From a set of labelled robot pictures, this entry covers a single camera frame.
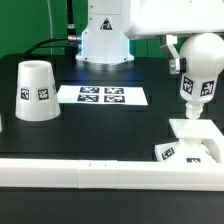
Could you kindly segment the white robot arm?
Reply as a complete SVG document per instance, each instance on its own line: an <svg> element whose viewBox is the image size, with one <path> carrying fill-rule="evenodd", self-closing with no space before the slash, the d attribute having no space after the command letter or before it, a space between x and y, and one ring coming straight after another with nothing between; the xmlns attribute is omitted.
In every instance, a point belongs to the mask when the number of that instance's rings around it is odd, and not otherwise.
<svg viewBox="0 0 224 224"><path fill-rule="evenodd" d="M134 63L130 42L162 41L170 71L184 71L175 49L179 36L224 33L224 0L88 0L88 24L81 35L77 64L118 70Z"/></svg>

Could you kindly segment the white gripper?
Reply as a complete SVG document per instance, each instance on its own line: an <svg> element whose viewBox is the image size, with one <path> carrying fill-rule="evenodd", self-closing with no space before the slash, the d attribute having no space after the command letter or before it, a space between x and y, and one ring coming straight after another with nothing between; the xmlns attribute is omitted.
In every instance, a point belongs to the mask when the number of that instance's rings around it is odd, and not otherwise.
<svg viewBox="0 0 224 224"><path fill-rule="evenodd" d="M160 49L171 74L186 72L176 35L224 32L224 0L122 0L122 31L132 40L164 36Z"/></svg>

